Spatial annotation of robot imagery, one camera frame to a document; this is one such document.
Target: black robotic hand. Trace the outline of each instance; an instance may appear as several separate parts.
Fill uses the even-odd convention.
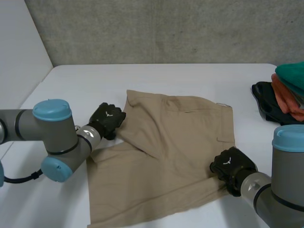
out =
[[[113,140],[115,129],[120,127],[125,116],[126,113],[114,104],[102,103],[91,116],[88,125],[94,127],[101,137]]]
[[[256,165],[236,147],[224,150],[210,164],[210,170],[226,183],[228,192],[241,196],[241,184],[250,174],[257,172]]]

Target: black fabric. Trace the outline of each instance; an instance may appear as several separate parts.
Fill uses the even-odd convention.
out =
[[[267,121],[281,125],[304,124],[304,122],[294,119],[290,114],[282,112],[270,82],[258,82],[252,85],[252,93],[258,102],[260,112],[266,116]]]

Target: orange fabric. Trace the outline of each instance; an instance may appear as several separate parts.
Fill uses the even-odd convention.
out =
[[[298,120],[304,121],[304,110],[300,109],[295,97],[289,89],[280,82],[276,74],[271,75],[271,86],[275,92],[275,98],[283,113],[290,113],[290,115]]]

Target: beige pants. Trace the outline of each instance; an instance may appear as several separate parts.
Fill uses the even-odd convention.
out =
[[[97,149],[87,162],[89,228],[159,219],[226,194],[209,165],[234,146],[231,107],[129,90],[124,111],[125,142]]]

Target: white table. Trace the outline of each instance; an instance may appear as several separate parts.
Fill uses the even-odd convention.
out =
[[[123,108],[126,89],[204,97],[233,107],[237,147],[260,171],[271,175],[271,141],[278,125],[261,118],[250,88],[258,81],[270,81],[274,69],[269,64],[58,66],[37,86],[22,108],[33,108],[49,98],[65,99],[70,103],[75,124],[84,125],[102,102]],[[29,175],[40,168],[46,155],[42,142],[14,142],[2,159],[5,175],[11,178]],[[85,163],[65,183],[41,176],[24,184],[5,184],[0,189],[2,228],[85,228],[89,223]],[[241,198],[227,196],[197,209],[133,227],[268,226]]]

